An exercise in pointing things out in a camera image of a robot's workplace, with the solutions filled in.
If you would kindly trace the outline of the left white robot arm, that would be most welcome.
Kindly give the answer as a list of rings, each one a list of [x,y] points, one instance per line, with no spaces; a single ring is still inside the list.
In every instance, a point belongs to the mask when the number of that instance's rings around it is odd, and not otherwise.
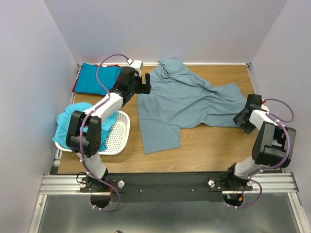
[[[98,192],[107,187],[118,189],[109,183],[108,169],[102,163],[99,148],[102,139],[102,123],[121,109],[135,94],[150,94],[152,89],[149,73],[142,78],[141,69],[122,67],[121,72],[106,96],[85,111],[71,114],[66,145],[76,153],[86,170],[86,177]]]

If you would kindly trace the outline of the grey-blue t shirt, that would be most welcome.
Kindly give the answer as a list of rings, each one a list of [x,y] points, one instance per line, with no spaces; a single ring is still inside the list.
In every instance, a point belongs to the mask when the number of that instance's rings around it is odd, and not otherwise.
[[[138,95],[138,123],[145,154],[180,147],[180,130],[200,124],[237,127],[246,99],[235,83],[215,87],[182,62],[161,60],[150,72],[150,94]]]

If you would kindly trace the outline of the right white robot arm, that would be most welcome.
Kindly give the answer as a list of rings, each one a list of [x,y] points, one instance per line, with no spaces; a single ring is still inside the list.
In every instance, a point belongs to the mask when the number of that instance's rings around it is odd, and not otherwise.
[[[284,104],[291,112],[291,119],[285,120],[271,113],[264,104],[276,101]],[[234,118],[245,133],[258,129],[251,156],[228,168],[221,182],[229,190],[244,187],[254,175],[266,170],[285,168],[289,165],[294,149],[296,130],[286,127],[284,123],[294,120],[293,109],[277,99],[262,99],[261,95],[250,94],[244,109]]]

